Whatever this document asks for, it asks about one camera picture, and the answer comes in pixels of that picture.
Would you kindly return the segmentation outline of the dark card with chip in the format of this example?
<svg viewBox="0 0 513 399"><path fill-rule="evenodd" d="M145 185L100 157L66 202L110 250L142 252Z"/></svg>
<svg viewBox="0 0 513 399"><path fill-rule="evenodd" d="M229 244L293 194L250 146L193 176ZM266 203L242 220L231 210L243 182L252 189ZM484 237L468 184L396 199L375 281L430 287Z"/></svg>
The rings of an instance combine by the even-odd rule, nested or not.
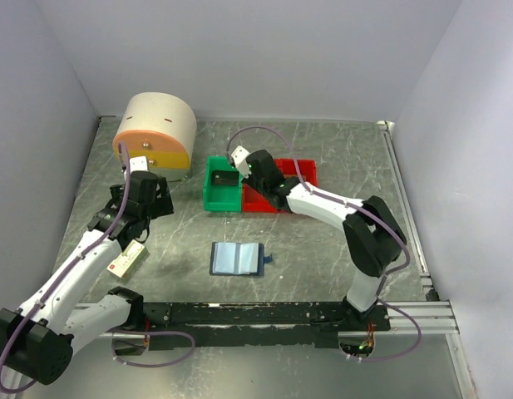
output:
<svg viewBox="0 0 513 399"><path fill-rule="evenodd" d="M211 184L217 186L237 186L239 173L233 170L213 170L211 172Z"/></svg>

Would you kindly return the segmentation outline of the blue leather card holder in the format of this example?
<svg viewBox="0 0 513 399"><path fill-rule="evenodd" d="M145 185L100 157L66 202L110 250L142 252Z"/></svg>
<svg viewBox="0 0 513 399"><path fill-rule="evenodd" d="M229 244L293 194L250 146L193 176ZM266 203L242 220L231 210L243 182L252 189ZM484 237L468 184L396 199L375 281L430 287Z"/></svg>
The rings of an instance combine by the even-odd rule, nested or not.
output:
<svg viewBox="0 0 513 399"><path fill-rule="evenodd" d="M261 243L213 242L210 253L210 275L261 277L264 267L274 261Z"/></svg>

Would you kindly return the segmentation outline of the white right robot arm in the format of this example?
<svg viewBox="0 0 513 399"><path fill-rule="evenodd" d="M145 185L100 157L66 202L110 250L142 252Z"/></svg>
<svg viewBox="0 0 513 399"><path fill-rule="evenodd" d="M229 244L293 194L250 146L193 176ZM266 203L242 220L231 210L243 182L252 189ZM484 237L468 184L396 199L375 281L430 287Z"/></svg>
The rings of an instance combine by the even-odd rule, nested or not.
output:
<svg viewBox="0 0 513 399"><path fill-rule="evenodd" d="M342 197L304 181L286 177L266 150L248 152L238 146L231 163L243 176L243 183L262 195L278 211L300 214L344 232L356 267L353 282L343 299L344 324L355 331L372 319L387 267L407 251L407 239L383 199Z"/></svg>

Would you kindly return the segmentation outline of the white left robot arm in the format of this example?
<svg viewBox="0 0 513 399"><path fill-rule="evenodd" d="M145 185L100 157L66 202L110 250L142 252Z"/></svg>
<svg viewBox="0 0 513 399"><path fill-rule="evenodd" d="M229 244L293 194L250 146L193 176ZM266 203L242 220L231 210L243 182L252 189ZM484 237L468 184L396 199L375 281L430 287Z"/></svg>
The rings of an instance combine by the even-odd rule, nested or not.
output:
<svg viewBox="0 0 513 399"><path fill-rule="evenodd" d="M149 233L150 222L174 212L166 179L152 172L134 171L110 191L111 199L92 217L65 263L16 310L0 310L0 367L49 385L100 334L144 325L144 298L128 288L113 288L98 304L76 310L99 274Z"/></svg>

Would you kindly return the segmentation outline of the red plastic double bin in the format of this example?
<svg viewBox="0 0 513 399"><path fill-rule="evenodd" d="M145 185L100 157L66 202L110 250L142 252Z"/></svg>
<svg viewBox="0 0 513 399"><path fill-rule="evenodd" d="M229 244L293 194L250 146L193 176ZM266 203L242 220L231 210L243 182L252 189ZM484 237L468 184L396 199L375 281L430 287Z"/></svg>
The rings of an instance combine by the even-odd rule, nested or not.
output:
<svg viewBox="0 0 513 399"><path fill-rule="evenodd" d="M297 178L297 171L292 158L275 159L275 164L287 180L289 178ZM316 162L310 159L298 160L299 171L302 178L313 186L318 186L318 172ZM276 187L269 195L262 195L257 190L244 184L242 211L245 213L287 213L286 200L280 199L280 191L288 188L286 184L283 188Z"/></svg>

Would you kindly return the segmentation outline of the green plastic bin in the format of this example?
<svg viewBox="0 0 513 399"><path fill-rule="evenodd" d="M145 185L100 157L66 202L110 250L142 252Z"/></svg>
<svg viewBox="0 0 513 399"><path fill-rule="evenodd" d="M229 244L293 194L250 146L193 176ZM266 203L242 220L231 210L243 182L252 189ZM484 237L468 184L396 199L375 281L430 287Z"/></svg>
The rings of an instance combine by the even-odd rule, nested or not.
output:
<svg viewBox="0 0 513 399"><path fill-rule="evenodd" d="M237 186L217 186L211 184L211 172L213 170L237 171L224 156L210 155L207 158L205 182L203 186L204 210L209 212L240 213L242 210L243 191L240 175L239 184Z"/></svg>

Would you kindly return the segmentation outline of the white small cardboard box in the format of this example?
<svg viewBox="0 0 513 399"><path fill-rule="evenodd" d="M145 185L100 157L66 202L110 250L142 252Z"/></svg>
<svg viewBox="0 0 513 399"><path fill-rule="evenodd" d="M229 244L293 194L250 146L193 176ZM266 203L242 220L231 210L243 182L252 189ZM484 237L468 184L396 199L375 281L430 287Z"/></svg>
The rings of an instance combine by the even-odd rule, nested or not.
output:
<svg viewBox="0 0 513 399"><path fill-rule="evenodd" d="M125 279L131 270L146 256L147 250L143 243L132 240L126 249L106 267L106 270L117 278Z"/></svg>

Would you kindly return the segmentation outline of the cream round drawer cabinet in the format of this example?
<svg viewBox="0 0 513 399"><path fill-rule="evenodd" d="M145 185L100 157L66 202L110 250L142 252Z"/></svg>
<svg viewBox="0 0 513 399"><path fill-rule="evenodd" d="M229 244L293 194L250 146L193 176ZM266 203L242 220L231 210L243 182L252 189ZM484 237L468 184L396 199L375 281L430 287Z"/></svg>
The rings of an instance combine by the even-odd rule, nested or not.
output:
<svg viewBox="0 0 513 399"><path fill-rule="evenodd" d="M177 96L142 92L128 102L112 141L124 143L131 158L144 156L151 171L168 181L190 172L197 121L191 107Z"/></svg>

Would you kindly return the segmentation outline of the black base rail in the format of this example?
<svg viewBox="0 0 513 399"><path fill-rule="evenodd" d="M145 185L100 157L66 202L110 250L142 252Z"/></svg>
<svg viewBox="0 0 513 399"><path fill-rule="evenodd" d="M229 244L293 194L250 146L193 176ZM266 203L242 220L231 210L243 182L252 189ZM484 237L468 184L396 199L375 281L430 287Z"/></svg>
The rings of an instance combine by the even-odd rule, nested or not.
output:
<svg viewBox="0 0 513 399"><path fill-rule="evenodd" d="M150 336L152 351L190 347L186 337L156 332L188 333L197 347L309 345L338 348L341 337L390 329L387 308L376 305L365 316L342 302L182 303L148 302L145 316L130 334Z"/></svg>

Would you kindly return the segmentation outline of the aluminium frame rail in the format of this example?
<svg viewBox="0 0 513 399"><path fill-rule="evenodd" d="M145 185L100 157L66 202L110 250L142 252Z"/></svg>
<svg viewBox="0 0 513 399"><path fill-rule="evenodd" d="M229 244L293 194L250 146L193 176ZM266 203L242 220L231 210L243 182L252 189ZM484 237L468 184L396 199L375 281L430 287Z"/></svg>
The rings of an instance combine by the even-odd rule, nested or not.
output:
<svg viewBox="0 0 513 399"><path fill-rule="evenodd" d="M390 330L398 334L414 334L417 331L412 319L423 334L458 334L455 314L449 302L399 302L390 303L387 310Z"/></svg>

